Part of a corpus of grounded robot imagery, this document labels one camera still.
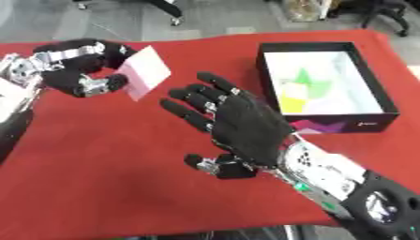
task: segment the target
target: chair wheel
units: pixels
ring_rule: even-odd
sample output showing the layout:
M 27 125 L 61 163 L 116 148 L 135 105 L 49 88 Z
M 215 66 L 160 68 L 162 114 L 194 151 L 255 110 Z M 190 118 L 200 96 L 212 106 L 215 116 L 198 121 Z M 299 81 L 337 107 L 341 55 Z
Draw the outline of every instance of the chair wheel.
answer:
M 409 35 L 409 31 L 408 30 L 401 30 L 397 33 L 400 37 L 405 38 L 406 36 Z
M 80 9 L 80 10 L 86 10 L 87 9 L 87 5 L 86 4 L 79 3 L 79 4 L 77 4 L 77 8 Z
M 179 26 L 184 21 L 184 18 L 171 18 L 171 26 Z

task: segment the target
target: table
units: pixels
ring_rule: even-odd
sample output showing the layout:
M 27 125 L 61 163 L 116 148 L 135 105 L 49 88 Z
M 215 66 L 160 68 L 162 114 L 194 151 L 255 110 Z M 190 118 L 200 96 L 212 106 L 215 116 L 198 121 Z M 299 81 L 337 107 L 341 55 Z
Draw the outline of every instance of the table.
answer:
M 353 41 L 401 111 L 383 133 L 307 137 L 331 152 L 420 190 L 420 83 L 373 31 L 275 33 L 153 45 L 172 76 L 139 102 L 123 92 L 80 99 L 49 91 L 0 169 L 0 239 L 89 239 L 275 224 L 334 224 L 315 204 L 267 174 L 219 181 L 183 163 L 220 153 L 208 136 L 160 109 L 171 87 L 210 70 L 260 95 L 260 42 Z M 30 53 L 36 43 L 1 44 Z

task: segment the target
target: silver mechanical part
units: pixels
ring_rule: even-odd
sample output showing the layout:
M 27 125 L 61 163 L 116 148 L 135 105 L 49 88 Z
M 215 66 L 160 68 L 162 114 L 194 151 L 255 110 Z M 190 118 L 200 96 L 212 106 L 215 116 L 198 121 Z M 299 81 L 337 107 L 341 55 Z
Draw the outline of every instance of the silver mechanical part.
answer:
M 127 48 L 126 48 L 126 46 L 121 45 L 121 47 L 120 47 L 120 53 L 121 53 L 121 54 L 123 54 L 123 55 L 125 55 L 125 54 L 127 53 Z
M 209 113 L 216 113 L 216 111 L 218 110 L 214 102 L 208 101 L 205 103 L 204 107 Z
M 227 96 L 220 95 L 220 96 L 218 97 L 219 104 L 222 104 L 223 102 L 225 102 L 227 98 L 228 98 Z
M 83 86 L 83 93 L 86 98 L 110 92 L 108 79 L 93 80 L 87 75 L 82 75 L 79 84 Z
M 379 191 L 367 197 L 366 209 L 374 220 L 381 223 L 391 223 L 397 219 L 398 208 Z
M 211 132 L 211 131 L 213 130 L 213 125 L 212 125 L 212 124 L 206 124 L 206 125 L 205 125 L 205 128 L 207 128 L 207 130 L 208 130 L 209 132 Z
M 46 64 L 59 63 L 63 60 L 76 58 L 88 54 L 104 54 L 105 45 L 97 42 L 94 46 L 82 46 L 78 49 L 69 49 L 60 52 L 37 52 L 34 57 Z
M 87 5 L 86 4 L 78 3 L 77 4 L 77 8 L 80 9 L 80 10 L 86 10 L 87 9 Z
M 238 94 L 241 92 L 241 89 L 234 87 L 234 88 L 231 90 L 231 92 L 232 92 L 234 95 L 238 95 Z
M 280 151 L 277 169 L 264 170 L 292 185 L 296 190 L 340 218 L 351 218 L 341 206 L 365 182 L 366 170 L 348 158 L 329 154 L 297 133 L 286 150 Z
M 219 172 L 219 167 L 218 164 L 216 164 L 215 158 L 203 158 L 202 162 L 197 164 L 197 168 L 212 175 L 216 175 Z
M 0 124 L 31 108 L 42 88 L 37 63 L 16 53 L 0 61 Z
M 184 18 L 171 18 L 171 25 L 172 26 L 179 26 L 184 22 Z

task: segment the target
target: robotic arm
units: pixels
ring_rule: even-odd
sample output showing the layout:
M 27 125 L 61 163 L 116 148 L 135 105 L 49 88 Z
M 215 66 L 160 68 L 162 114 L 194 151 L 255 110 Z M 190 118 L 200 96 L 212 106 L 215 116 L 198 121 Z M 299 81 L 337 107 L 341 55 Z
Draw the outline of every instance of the robotic arm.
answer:
M 281 114 L 247 91 L 208 72 L 164 98 L 161 106 L 212 135 L 227 154 L 187 155 L 187 165 L 220 179 L 273 174 L 317 203 L 359 240 L 415 240 L 420 197 L 340 154 L 327 153 L 294 132 Z
M 127 84 L 124 75 L 94 80 L 88 74 L 117 69 L 134 53 L 126 45 L 85 38 L 40 46 L 29 57 L 5 55 L 0 61 L 0 162 L 29 125 L 46 86 L 76 98 L 114 92 Z

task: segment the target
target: green paper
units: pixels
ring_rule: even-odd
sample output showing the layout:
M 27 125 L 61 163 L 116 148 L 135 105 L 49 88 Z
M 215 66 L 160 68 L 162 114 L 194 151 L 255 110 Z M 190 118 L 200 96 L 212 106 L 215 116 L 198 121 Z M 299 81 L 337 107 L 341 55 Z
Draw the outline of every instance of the green paper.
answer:
M 332 82 L 316 81 L 312 82 L 308 88 L 309 98 L 322 98 L 330 91 Z
M 299 73 L 297 74 L 297 78 L 294 82 L 305 84 L 305 85 L 310 85 L 311 80 L 310 80 L 310 77 L 309 77 L 309 74 L 308 74 L 307 70 L 304 69 L 304 68 L 301 68 Z

